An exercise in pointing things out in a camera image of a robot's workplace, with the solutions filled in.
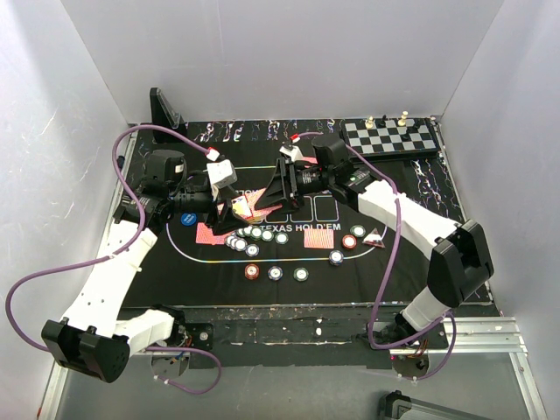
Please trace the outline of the red poker chip stack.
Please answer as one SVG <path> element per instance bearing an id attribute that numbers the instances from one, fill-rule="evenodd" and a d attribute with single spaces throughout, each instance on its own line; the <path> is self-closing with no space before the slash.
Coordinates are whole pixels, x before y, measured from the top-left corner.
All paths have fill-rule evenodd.
<path id="1" fill-rule="evenodd" d="M 245 267 L 244 275 L 248 280 L 255 280 L 260 275 L 260 269 L 256 264 L 250 263 Z"/>

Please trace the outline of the spread blue white chips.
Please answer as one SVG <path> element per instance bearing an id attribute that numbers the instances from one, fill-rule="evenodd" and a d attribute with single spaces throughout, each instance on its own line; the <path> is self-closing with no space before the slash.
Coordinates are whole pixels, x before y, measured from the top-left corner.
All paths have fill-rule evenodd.
<path id="1" fill-rule="evenodd" d="M 256 244 L 248 243 L 243 237 L 238 237 L 233 234 L 226 238 L 225 244 L 229 248 L 237 252 L 244 252 L 250 257 L 258 256 L 260 253 L 260 249 Z"/>

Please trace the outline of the red playing card deck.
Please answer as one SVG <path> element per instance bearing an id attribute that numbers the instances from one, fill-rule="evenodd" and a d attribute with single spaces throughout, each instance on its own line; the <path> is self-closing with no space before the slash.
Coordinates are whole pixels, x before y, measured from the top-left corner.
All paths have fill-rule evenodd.
<path id="1" fill-rule="evenodd" d="M 233 211 L 236 215 L 242 217 L 245 221 L 258 223 L 263 221 L 269 213 L 253 213 L 245 195 L 232 200 Z"/>

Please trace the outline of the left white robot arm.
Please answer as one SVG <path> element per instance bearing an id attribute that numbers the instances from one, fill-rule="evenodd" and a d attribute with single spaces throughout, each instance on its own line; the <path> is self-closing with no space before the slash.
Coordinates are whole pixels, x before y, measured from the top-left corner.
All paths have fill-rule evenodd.
<path id="1" fill-rule="evenodd" d="M 55 361 L 103 382 L 114 382 L 130 356 L 159 344 L 183 352 L 195 332 L 182 311 L 156 304 L 142 315 L 117 321 L 123 300 L 159 233 L 176 214 L 204 214 L 214 234 L 245 226 L 233 211 L 237 180 L 233 164 L 210 150 L 204 171 L 187 169 L 183 153 L 156 150 L 143 176 L 124 192 L 109 229 L 107 249 L 118 247 L 96 264 L 79 296 L 61 320 L 45 323 L 41 338 Z"/>

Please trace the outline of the spread green chips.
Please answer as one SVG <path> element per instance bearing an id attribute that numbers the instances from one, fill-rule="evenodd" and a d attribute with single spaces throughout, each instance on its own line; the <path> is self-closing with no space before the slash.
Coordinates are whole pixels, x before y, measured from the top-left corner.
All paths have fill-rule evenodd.
<path id="1" fill-rule="evenodd" d="M 260 227 L 243 227 L 236 231 L 236 234 L 243 238 L 249 238 L 256 241 L 275 242 L 277 244 L 286 244 L 289 236 L 284 233 L 273 233 L 271 230 L 263 229 Z"/>

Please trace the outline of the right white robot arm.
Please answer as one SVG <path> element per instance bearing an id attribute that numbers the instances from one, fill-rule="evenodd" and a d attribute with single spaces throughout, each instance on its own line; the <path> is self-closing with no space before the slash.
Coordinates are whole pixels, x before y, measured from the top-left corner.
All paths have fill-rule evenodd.
<path id="1" fill-rule="evenodd" d="M 329 191 L 340 204 L 394 230 L 391 261 L 401 239 L 420 250 L 429 262 L 426 286 L 381 332 L 367 327 L 367 339 L 375 349 L 419 346 L 449 310 L 461 306 L 493 276 L 483 227 L 424 208 L 398 192 L 396 183 L 369 162 L 358 167 L 352 159 L 360 153 L 336 134 L 317 136 L 311 145 L 316 164 L 305 161 L 296 145 L 281 147 L 282 156 L 255 208 L 289 214 L 303 205 L 304 195 Z"/>

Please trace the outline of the blue small blind button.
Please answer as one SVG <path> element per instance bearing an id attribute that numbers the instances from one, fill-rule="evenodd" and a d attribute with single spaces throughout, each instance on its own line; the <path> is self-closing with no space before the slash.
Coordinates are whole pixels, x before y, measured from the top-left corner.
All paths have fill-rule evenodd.
<path id="1" fill-rule="evenodd" d="M 197 223 L 198 217 L 196 213 L 183 213 L 180 216 L 180 223 L 185 227 L 193 226 Z"/>

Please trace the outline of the red cards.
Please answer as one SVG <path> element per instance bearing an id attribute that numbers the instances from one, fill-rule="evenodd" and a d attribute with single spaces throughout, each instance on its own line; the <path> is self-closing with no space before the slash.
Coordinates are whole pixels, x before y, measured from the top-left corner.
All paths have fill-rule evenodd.
<path id="1" fill-rule="evenodd" d="M 306 249 L 333 249 L 334 232 L 324 228 L 305 229 L 304 247 Z"/>
<path id="2" fill-rule="evenodd" d="M 200 245 L 223 245 L 224 235 L 215 235 L 210 227 L 199 222 L 196 226 L 195 242 Z"/>
<path id="3" fill-rule="evenodd" d="M 315 157 L 303 157 L 303 161 L 305 161 L 309 165 L 316 165 L 318 163 Z"/>

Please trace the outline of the green poker chip stack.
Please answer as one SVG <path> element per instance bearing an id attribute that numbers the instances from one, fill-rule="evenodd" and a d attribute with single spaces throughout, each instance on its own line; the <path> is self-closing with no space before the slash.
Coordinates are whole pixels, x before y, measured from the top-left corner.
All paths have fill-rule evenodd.
<path id="1" fill-rule="evenodd" d="M 293 272 L 293 277 L 298 282 L 304 282 L 309 278 L 309 272 L 306 268 L 296 268 Z"/>

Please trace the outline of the blue poker chip stack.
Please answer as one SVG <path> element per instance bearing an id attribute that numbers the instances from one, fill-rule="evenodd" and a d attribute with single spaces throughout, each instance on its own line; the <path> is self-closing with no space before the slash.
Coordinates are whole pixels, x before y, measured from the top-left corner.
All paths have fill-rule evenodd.
<path id="1" fill-rule="evenodd" d="M 284 275 L 284 271 L 278 266 L 272 266 L 268 270 L 268 278 L 272 281 L 279 281 Z"/>

